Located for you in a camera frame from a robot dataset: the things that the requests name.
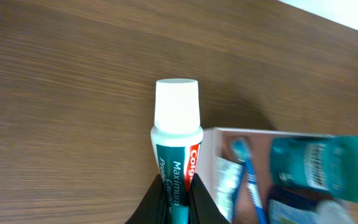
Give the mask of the green Dettol soap pack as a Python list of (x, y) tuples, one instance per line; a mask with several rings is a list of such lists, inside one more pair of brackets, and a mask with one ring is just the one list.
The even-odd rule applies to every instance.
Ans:
[(216, 205), (226, 220), (231, 223), (234, 212), (233, 193), (237, 190), (242, 166), (238, 163), (217, 157), (217, 182), (214, 187)]

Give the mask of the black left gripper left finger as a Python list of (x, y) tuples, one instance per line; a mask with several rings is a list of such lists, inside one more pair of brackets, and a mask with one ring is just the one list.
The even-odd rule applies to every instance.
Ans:
[(167, 198), (160, 174), (157, 174), (140, 204), (125, 224), (165, 224)]

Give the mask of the teal mouthwash bottle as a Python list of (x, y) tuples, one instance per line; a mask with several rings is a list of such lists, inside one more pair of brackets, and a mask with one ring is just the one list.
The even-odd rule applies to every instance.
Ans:
[(275, 138), (270, 173), (274, 184), (358, 203), (358, 136)]

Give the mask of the green white toothpaste tube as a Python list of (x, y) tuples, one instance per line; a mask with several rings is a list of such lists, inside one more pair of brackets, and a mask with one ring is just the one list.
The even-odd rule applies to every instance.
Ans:
[(156, 81), (154, 126), (150, 131), (155, 160), (167, 197), (167, 223), (188, 223), (188, 192), (203, 140), (198, 81)]

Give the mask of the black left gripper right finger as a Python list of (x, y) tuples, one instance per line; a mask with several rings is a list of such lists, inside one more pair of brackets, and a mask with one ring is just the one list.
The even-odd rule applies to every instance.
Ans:
[(188, 209), (189, 224), (229, 224), (198, 174), (193, 176), (190, 186)]

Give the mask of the blue white toothbrush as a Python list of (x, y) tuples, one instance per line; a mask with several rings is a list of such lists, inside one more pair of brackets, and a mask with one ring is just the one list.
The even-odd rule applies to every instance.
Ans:
[(259, 224), (267, 224), (265, 211), (260, 199), (257, 178), (255, 175), (254, 165), (252, 162), (252, 153), (245, 138), (235, 139), (231, 142), (231, 147), (237, 156), (238, 161), (242, 165), (241, 173), (239, 174), (239, 182), (237, 188), (232, 193), (233, 212), (232, 218), (236, 217), (236, 206), (240, 201), (240, 191), (243, 180), (246, 180), (247, 188), (250, 193), (251, 202), (255, 208)]

